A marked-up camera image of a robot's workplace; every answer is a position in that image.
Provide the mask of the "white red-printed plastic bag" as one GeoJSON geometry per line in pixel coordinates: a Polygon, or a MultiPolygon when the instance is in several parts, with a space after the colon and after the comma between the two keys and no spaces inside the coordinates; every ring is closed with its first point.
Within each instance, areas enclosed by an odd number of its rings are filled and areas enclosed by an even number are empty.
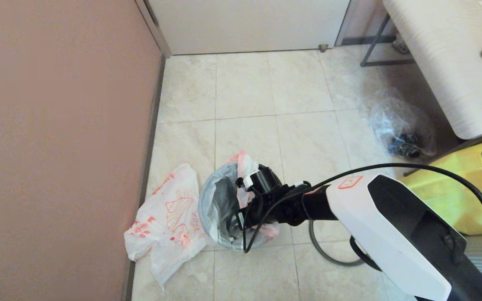
{"type": "Polygon", "coordinates": [[[181,164],[145,199],[124,233],[128,258],[138,261],[149,255],[151,272],[162,289],[185,262],[208,245],[198,200],[197,173],[189,164],[181,164]]]}

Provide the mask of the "clear crumpled plastic bag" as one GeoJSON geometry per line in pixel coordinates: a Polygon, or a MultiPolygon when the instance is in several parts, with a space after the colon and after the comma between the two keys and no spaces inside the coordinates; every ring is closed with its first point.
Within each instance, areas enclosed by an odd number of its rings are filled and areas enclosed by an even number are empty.
{"type": "Polygon", "coordinates": [[[393,156],[418,159],[437,153],[436,130],[431,119],[405,101],[394,87],[375,93],[368,108],[368,124],[393,156]]]}

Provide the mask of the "yellow fabric tote bag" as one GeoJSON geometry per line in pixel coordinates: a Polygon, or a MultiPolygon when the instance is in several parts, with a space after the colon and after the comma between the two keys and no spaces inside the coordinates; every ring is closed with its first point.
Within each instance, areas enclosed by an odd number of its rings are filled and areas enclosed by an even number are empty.
{"type": "MultiPolygon", "coordinates": [[[[482,192],[482,143],[448,154],[432,166],[463,177],[482,192]]],[[[400,181],[459,232],[482,235],[482,204],[461,183],[430,170],[417,170],[400,181]]]]}

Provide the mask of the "white door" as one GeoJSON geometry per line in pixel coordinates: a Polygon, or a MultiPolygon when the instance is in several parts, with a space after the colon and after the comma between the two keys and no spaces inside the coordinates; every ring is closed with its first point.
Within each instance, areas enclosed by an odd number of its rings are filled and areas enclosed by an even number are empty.
{"type": "Polygon", "coordinates": [[[135,0],[163,55],[335,46],[351,0],[135,0]]]}

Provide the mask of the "small white grey object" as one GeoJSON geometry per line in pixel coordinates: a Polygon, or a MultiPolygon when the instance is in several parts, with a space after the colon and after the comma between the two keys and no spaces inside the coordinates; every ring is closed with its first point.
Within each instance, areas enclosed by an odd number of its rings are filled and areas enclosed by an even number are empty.
{"type": "Polygon", "coordinates": [[[399,32],[396,34],[396,39],[392,42],[392,47],[400,54],[410,54],[410,50],[399,32]]]}

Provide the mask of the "beige table with metal legs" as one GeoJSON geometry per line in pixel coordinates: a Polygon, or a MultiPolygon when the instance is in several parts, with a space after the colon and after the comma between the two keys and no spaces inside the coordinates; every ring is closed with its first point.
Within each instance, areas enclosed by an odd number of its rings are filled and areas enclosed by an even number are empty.
{"type": "Polygon", "coordinates": [[[382,0],[455,135],[482,136],[479,0],[382,0]]]}

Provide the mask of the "pink fabric partition panel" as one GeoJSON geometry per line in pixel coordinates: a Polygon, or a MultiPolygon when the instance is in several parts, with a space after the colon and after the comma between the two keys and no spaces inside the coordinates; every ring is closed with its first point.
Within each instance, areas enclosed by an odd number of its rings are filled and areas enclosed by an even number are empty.
{"type": "Polygon", "coordinates": [[[0,0],[0,301],[120,301],[162,55],[135,0],[0,0]]]}

